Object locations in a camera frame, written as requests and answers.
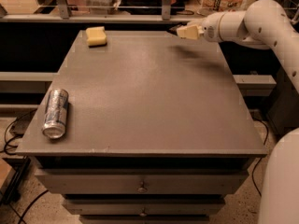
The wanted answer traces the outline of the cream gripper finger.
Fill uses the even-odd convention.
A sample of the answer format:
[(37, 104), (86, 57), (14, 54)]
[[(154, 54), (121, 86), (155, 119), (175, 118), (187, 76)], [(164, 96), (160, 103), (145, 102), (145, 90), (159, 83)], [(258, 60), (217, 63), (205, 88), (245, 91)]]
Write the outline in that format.
[(204, 31), (199, 25), (189, 25), (177, 28), (177, 34), (180, 38), (196, 40), (203, 36)]

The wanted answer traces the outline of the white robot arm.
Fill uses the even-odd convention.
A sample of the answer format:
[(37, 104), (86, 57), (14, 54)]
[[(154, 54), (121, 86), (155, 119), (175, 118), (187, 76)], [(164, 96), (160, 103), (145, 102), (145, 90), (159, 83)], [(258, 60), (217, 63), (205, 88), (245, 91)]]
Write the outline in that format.
[[(186, 39), (271, 49), (299, 91), (299, 34), (274, 0), (258, 0), (243, 11), (216, 12), (176, 33)], [(280, 138), (268, 159), (258, 224), (299, 224), (299, 128)]]

